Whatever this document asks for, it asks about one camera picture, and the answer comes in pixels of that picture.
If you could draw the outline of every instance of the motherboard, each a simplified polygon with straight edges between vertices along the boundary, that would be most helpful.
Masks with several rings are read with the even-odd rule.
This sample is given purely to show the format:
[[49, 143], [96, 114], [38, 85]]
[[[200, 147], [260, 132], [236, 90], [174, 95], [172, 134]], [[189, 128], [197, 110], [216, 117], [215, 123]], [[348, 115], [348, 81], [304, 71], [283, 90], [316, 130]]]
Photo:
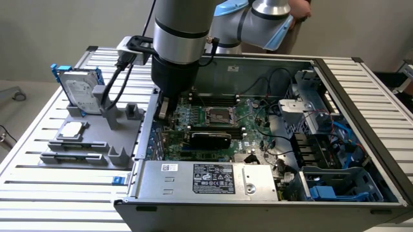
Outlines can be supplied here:
[[271, 141], [256, 130], [269, 133], [261, 107], [255, 98], [181, 97], [162, 132], [164, 160], [228, 162], [235, 154], [261, 151]]

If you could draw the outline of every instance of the floor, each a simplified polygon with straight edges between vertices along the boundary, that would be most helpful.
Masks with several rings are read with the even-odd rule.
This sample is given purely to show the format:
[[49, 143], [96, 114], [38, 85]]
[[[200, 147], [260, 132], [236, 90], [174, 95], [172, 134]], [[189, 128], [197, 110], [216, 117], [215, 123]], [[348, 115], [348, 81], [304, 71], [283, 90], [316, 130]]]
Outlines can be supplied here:
[[[19, 86], [26, 95], [26, 99], [19, 102], [11, 100], [10, 96], [9, 99], [0, 100], [0, 125], [2, 125], [11, 136], [18, 139], [51, 94], [57, 90], [58, 84], [51, 82], [0, 80], [0, 90], [13, 86]], [[7, 151], [0, 147], [0, 162], [6, 154]]]

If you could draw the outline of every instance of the warning label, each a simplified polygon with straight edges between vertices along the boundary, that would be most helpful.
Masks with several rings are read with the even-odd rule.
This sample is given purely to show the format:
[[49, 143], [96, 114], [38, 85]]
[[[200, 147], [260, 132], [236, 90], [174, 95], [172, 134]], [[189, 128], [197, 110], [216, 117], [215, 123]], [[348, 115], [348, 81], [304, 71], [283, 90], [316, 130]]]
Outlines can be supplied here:
[[232, 165], [193, 164], [192, 191], [200, 194], [235, 194]]

